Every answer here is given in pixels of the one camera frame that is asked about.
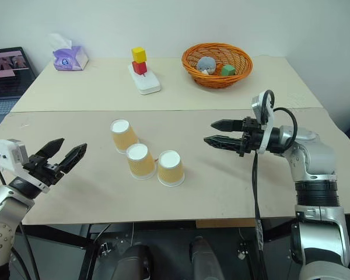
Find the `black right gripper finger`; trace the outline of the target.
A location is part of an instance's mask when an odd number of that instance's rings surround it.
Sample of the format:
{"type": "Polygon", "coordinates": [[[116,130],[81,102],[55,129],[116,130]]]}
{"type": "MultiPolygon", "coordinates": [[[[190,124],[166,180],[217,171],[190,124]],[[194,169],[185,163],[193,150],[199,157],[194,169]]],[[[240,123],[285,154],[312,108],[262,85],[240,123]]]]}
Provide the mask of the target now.
{"type": "Polygon", "coordinates": [[[240,139],[235,139],[228,136],[226,137],[223,135],[205,137],[204,142],[213,148],[234,152],[240,152],[242,146],[242,141],[240,139]]]}
{"type": "Polygon", "coordinates": [[[242,132],[243,120],[219,120],[211,124],[211,127],[222,132],[242,132]]]}

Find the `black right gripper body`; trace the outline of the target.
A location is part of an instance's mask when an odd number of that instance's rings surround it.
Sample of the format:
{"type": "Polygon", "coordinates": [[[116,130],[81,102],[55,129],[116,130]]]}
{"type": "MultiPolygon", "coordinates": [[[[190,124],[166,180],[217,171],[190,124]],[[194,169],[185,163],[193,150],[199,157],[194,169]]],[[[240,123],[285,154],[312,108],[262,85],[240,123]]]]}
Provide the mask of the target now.
{"type": "Polygon", "coordinates": [[[264,135],[261,124],[255,118],[246,117],[243,119],[241,131],[243,132],[239,156],[243,157],[245,153],[259,150],[264,135]]]}

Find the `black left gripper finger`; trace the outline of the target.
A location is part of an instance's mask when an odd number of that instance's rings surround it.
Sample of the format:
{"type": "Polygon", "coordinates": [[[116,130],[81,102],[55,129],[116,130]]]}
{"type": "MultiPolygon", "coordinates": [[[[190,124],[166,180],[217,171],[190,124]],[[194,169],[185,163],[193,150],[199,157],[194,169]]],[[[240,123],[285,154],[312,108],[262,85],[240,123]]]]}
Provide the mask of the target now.
{"type": "Polygon", "coordinates": [[[36,152],[36,155],[46,159],[52,158],[56,153],[58,153],[64,140],[64,138],[59,138],[48,142],[38,152],[36,152]]]}
{"type": "Polygon", "coordinates": [[[69,173],[84,157],[87,147],[87,143],[83,143],[79,146],[74,147],[59,164],[60,170],[65,174],[69,173]]]}

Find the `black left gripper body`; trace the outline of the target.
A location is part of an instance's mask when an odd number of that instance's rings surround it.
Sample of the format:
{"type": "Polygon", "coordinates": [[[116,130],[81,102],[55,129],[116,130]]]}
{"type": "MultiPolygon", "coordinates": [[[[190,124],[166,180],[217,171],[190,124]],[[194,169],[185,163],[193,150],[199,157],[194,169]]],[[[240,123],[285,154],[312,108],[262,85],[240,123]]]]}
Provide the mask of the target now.
{"type": "Polygon", "coordinates": [[[64,176],[60,167],[56,164],[49,164],[48,159],[39,155],[31,155],[29,162],[23,165],[23,168],[31,176],[38,179],[47,186],[56,185],[64,176]]]}

